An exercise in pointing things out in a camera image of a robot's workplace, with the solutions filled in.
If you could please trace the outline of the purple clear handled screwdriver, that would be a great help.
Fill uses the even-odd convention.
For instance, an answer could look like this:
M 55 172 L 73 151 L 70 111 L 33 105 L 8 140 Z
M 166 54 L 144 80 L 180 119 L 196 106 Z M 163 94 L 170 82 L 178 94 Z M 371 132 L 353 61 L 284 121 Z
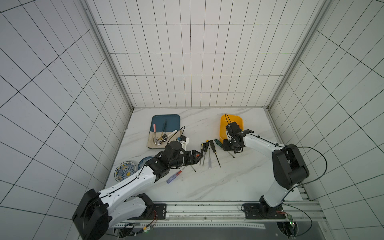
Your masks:
M 175 180 L 182 173 L 183 170 L 184 170 L 184 168 L 182 168 L 181 170 L 177 171 L 170 178 L 168 178 L 167 181 L 166 181 L 167 184 L 170 184 L 173 180 Z

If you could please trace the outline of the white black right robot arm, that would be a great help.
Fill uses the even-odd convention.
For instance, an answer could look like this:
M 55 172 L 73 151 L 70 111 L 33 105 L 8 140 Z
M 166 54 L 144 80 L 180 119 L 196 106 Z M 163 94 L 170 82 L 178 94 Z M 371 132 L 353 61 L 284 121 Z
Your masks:
M 247 147 L 270 158 L 273 163 L 275 181 L 267 193 L 261 196 L 257 205 L 253 207 L 252 204 L 243 204 L 246 218 L 283 219 L 284 217 L 277 214 L 277 211 L 282 210 L 283 200 L 295 186 L 310 175 L 299 148 L 292 144 L 272 143 L 254 135 L 251 130 L 242 130 L 235 122 L 226 126 L 226 134 L 227 139 L 223 140 L 225 152 L 242 153 Z

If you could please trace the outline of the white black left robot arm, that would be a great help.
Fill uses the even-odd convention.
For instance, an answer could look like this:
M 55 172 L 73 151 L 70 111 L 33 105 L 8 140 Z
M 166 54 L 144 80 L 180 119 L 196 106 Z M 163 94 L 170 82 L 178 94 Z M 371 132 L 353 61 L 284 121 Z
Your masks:
M 153 201 L 144 190 L 168 175 L 171 169 L 198 164 L 202 158 L 202 150 L 186 151 L 180 142 L 171 141 L 132 176 L 99 192 L 87 191 L 72 217 L 80 237 L 98 240 L 122 221 L 150 217 Z

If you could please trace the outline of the black yellow dotted screwdriver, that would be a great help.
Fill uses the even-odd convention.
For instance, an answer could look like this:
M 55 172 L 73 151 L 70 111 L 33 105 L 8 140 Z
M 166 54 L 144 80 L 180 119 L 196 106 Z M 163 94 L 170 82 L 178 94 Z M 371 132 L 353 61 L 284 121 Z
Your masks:
M 217 161 L 218 161 L 218 164 L 219 164 L 219 166 L 221 167 L 219 158 L 218 158 L 218 156 L 217 156 L 217 151 L 216 151 L 216 147 L 215 147 L 214 141 L 213 141 L 213 140 L 209 140 L 209 143 L 210 143 L 211 149 L 213 150 L 213 152 L 214 152 L 214 154 L 215 154 L 215 156 L 216 156 L 216 159 L 217 159 Z

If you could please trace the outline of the green black screwdriver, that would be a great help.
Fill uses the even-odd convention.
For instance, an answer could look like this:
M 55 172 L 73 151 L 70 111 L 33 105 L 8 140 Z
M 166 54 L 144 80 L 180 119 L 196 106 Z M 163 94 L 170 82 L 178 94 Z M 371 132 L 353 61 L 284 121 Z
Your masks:
M 221 143 L 220 140 L 215 139 L 214 141 L 215 141 L 215 143 L 216 143 L 221 149 L 223 149 L 223 144 Z M 230 152 L 227 152 L 227 153 L 228 153 L 232 158 L 234 158 L 234 156 L 233 156 Z

